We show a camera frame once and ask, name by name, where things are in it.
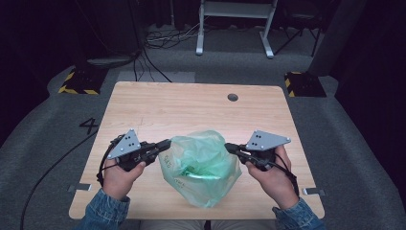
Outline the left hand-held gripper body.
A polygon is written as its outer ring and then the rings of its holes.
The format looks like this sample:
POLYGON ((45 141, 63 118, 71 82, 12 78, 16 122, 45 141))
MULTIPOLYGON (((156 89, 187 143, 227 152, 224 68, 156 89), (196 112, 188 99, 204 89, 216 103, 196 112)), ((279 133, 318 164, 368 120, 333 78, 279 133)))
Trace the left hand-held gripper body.
POLYGON ((141 162, 145 162, 146 165, 153 163, 146 161, 146 153, 151 150, 158 150, 154 143, 140 142, 133 129, 116 138, 112 144, 113 149, 107 153, 107 158, 115 160, 117 165, 127 172, 130 172, 141 162))

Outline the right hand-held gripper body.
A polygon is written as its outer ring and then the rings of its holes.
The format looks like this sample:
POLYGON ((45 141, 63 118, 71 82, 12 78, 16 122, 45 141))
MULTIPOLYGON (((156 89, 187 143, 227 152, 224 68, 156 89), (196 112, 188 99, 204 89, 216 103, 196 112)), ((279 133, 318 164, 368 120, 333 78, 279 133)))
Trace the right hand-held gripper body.
POLYGON ((270 170, 276 161, 275 149, 278 146, 289 144, 289 137, 280 136, 262 130, 255 130, 245 145, 251 153, 250 162, 263 172, 270 170))

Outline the green plastic bag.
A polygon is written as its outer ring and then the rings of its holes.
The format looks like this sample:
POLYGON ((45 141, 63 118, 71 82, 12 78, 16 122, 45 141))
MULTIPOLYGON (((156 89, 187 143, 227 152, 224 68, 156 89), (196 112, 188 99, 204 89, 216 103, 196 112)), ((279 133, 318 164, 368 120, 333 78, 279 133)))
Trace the green plastic bag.
POLYGON ((225 148, 214 130, 174 136, 170 148, 159 154, 164 179, 190 205, 214 207, 242 175, 239 160, 225 148))

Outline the person's left hand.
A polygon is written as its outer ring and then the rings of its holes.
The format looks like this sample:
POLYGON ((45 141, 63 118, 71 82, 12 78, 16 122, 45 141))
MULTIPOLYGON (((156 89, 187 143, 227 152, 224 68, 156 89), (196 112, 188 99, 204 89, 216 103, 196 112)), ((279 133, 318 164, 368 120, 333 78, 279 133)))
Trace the person's left hand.
POLYGON ((115 160, 106 160, 105 167, 103 191, 112 198, 123 200, 130 192, 135 180, 143 173, 146 163, 139 163, 130 172, 123 170, 115 160))

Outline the person's right hand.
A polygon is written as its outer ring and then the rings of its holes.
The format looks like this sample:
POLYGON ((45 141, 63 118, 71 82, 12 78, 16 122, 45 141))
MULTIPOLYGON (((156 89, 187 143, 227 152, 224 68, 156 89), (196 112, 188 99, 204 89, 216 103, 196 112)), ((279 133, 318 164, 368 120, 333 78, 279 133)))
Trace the person's right hand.
POLYGON ((262 189, 275 200, 281 210, 289 209, 299 202, 291 181, 282 170, 273 167, 267 172, 262 172, 251 162, 247 162, 245 166, 249 174, 259 182, 262 189))

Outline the grey flat stand base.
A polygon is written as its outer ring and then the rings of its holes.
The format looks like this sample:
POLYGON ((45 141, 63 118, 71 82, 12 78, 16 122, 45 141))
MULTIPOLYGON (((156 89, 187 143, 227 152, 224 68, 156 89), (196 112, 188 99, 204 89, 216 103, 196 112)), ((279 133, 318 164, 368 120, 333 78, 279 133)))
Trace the grey flat stand base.
POLYGON ((138 55, 133 55, 90 58, 87 60, 87 63, 101 69, 112 69, 125 66, 136 60, 138 57, 138 55))

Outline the black tripod stand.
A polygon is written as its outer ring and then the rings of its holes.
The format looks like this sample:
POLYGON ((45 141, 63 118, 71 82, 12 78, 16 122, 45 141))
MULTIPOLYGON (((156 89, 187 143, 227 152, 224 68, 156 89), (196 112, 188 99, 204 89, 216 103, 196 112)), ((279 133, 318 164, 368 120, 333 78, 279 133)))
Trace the black tripod stand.
POLYGON ((311 56, 313 57, 315 55, 322 30, 322 11, 313 3, 304 2, 285 5, 282 12, 285 17, 285 25, 283 26, 283 30, 286 32, 287 28, 294 28, 297 30, 297 32, 290 36, 284 42, 284 44, 277 49, 275 55, 285 48, 296 36, 302 35, 304 30, 309 30, 310 34, 315 39, 311 51, 311 56))

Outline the grey pillar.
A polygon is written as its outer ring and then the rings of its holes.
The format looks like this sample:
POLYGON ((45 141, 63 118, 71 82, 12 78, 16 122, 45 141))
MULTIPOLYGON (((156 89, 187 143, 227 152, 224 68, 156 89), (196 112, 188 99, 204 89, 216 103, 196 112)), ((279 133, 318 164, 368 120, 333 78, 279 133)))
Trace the grey pillar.
POLYGON ((328 76, 359 20, 367 0, 342 0, 307 72, 328 76))

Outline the black yellow striped base plate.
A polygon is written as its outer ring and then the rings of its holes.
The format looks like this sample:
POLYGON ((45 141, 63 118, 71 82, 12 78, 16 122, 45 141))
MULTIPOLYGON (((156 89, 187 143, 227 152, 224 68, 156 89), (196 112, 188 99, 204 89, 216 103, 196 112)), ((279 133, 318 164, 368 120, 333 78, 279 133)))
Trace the black yellow striped base plate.
POLYGON ((287 72, 284 82, 290 97, 325 97, 319 78, 307 72, 287 72))
POLYGON ((106 69, 78 70, 74 68, 67 75, 58 92, 99 95, 106 75, 106 69))

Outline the white metal desk frame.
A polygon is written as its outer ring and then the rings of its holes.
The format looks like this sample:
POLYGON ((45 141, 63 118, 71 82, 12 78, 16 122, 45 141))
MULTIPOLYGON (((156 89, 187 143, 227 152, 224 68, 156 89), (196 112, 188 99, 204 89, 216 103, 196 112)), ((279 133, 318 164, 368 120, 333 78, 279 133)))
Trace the white metal desk frame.
POLYGON ((271 28, 273 17, 279 0, 271 0, 270 3, 236 3, 236 2, 214 2, 200 0, 199 8, 199 30, 195 53, 201 56, 204 51, 204 20, 206 17, 239 17, 265 19, 266 24, 263 31, 259 32, 264 53, 268 58, 274 57, 274 52, 268 40, 268 33, 271 28))

